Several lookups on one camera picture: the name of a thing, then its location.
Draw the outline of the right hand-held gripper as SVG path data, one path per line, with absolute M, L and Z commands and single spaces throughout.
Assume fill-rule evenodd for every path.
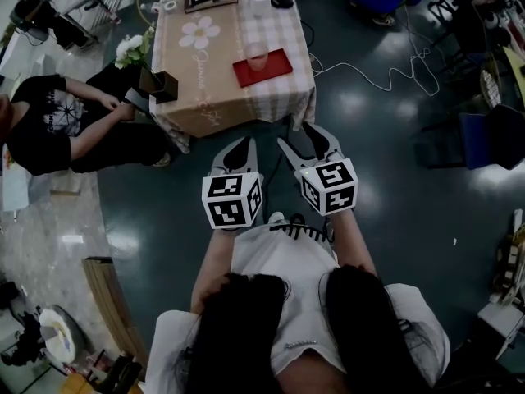
M 353 209 L 358 178 L 350 158 L 342 154 L 339 140 L 312 123 L 305 122 L 303 129 L 313 145 L 315 157 L 305 158 L 286 140 L 277 138 L 282 153 L 294 170 L 301 195 L 321 216 Z

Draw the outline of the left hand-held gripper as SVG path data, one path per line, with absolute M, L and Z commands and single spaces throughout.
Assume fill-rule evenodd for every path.
M 261 179 L 254 138 L 240 138 L 218 153 L 202 179 L 201 200 L 211 228 L 251 227 L 263 204 Z

